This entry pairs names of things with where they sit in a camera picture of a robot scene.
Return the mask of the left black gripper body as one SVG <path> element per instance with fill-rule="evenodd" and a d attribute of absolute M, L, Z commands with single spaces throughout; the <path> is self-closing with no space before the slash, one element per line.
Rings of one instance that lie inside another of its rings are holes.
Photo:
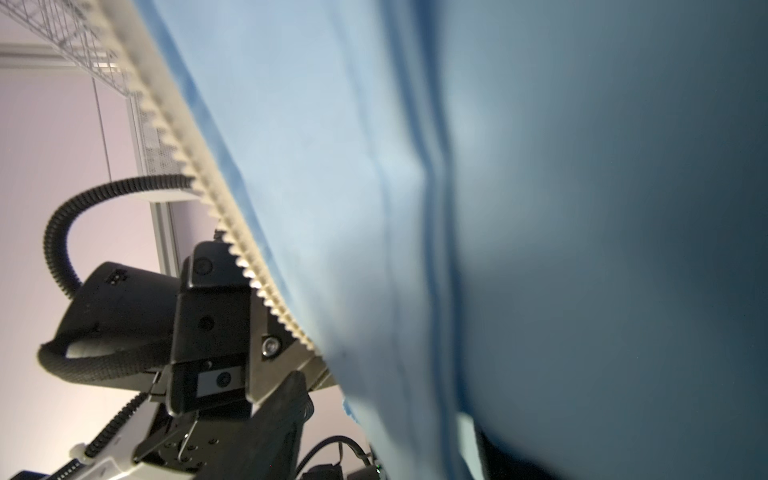
<path fill-rule="evenodd" d="M 334 383 L 323 359 L 264 305 L 228 247 L 213 241 L 184 263 L 167 372 L 165 402 L 133 461 L 197 479 L 290 373 L 305 375 L 309 394 Z"/>

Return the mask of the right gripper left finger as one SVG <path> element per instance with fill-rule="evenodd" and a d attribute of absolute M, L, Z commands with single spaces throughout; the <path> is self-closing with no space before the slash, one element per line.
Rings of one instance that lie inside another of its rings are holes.
<path fill-rule="evenodd" d="M 293 479 L 304 424 L 313 414 L 305 375 L 290 373 L 199 479 Z"/>

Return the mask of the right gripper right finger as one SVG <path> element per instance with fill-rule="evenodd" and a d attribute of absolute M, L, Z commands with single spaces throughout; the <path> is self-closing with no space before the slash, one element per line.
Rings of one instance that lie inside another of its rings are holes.
<path fill-rule="evenodd" d="M 558 477 L 543 467 L 507 454 L 499 449 L 483 430 L 475 425 L 481 471 L 490 480 L 557 480 Z"/>

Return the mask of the light blue jacket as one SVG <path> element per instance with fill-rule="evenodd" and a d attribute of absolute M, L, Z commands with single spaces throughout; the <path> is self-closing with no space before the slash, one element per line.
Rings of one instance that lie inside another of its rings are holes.
<path fill-rule="evenodd" d="M 767 475 L 763 1 L 89 1 L 394 479 Z"/>

